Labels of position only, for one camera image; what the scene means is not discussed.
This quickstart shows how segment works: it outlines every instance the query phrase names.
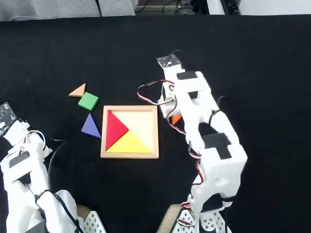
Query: black cloth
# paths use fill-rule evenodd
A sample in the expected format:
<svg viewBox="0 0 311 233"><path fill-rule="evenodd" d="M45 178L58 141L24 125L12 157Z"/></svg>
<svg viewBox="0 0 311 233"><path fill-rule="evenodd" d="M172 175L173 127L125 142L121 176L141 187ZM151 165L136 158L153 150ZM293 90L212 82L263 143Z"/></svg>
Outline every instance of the black cloth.
<svg viewBox="0 0 311 233"><path fill-rule="evenodd" d="M163 79L156 58L183 50L229 117L248 162L228 224L234 233L309 232L311 16L114 17L0 23L0 102L45 135L68 143L53 190L96 210L108 233L154 233L197 175L184 136L159 114L160 158L100 159L81 133L89 111L68 93L87 83L103 105L146 104L136 88ZM160 85L143 94L157 100ZM8 143L0 140L1 156ZM7 214L0 192L1 232Z"/></svg>

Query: white wall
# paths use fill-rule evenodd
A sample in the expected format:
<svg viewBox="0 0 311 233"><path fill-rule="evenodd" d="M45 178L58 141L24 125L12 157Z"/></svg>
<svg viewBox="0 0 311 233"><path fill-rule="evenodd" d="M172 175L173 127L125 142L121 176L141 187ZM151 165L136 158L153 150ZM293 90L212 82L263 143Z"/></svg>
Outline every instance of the white wall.
<svg viewBox="0 0 311 233"><path fill-rule="evenodd" d="M242 15L311 14L311 0L241 0Z"/></svg>

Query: small orange triangle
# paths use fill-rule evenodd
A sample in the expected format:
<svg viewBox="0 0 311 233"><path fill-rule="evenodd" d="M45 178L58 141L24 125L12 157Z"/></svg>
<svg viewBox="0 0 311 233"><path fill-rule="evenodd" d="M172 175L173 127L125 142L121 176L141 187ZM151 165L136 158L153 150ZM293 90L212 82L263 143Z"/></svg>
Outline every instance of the small orange triangle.
<svg viewBox="0 0 311 233"><path fill-rule="evenodd" d="M172 124L176 124L182 118L181 114L172 116Z"/></svg>
<svg viewBox="0 0 311 233"><path fill-rule="evenodd" d="M84 95L84 92L86 90L86 84L83 84L82 86L75 89L73 92L69 94L71 97L82 97Z"/></svg>

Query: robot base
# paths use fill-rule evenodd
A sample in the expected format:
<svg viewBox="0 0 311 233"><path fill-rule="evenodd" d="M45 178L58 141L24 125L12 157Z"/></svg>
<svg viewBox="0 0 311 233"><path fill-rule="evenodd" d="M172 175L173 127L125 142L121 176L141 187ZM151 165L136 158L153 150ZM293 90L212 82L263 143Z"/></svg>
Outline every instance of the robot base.
<svg viewBox="0 0 311 233"><path fill-rule="evenodd" d="M194 223L194 218L189 210L181 210L177 219L185 220L189 223ZM219 212L208 212L206 214L200 214L200 231L197 232L207 232L207 233L225 233L225 221ZM171 233L195 233L194 227L184 227L175 221ZM227 232L232 233L229 227L227 227Z"/></svg>
<svg viewBox="0 0 311 233"><path fill-rule="evenodd" d="M87 218L84 221L83 227L84 233L106 233L106 230L102 224L96 211L89 212Z"/></svg>

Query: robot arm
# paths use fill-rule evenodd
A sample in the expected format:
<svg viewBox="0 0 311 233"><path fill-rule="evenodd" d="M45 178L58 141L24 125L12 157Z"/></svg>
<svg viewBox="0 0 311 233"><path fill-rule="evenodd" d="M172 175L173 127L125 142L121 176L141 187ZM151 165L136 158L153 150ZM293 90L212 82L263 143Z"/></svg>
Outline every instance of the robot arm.
<svg viewBox="0 0 311 233"><path fill-rule="evenodd" d="M221 211L232 204L240 187L241 173L247 160L239 138L227 116L219 109L211 95L211 89L199 71L185 71L178 58L173 55L158 58L164 70L165 79L174 83L162 86L159 103L163 116L181 114L185 123L186 142L200 155L197 164L199 175L193 182L187 205L196 216L196 230L199 218L210 212ZM217 133L201 135L199 124L207 123ZM209 205L215 200L218 205Z"/></svg>
<svg viewBox="0 0 311 233"><path fill-rule="evenodd" d="M54 194L45 192L49 189L49 183L43 161L52 150L46 146L44 135L39 131L29 131L30 125L17 119L8 103L0 106L0 124L0 135L13 146L0 163L8 195L7 232L25 233L44 221L43 227L51 233L75 232L76 226L61 203ZM24 185L21 178L26 175L30 176L31 182ZM56 194L82 226L83 219L77 216L71 194L66 190L60 190Z"/></svg>

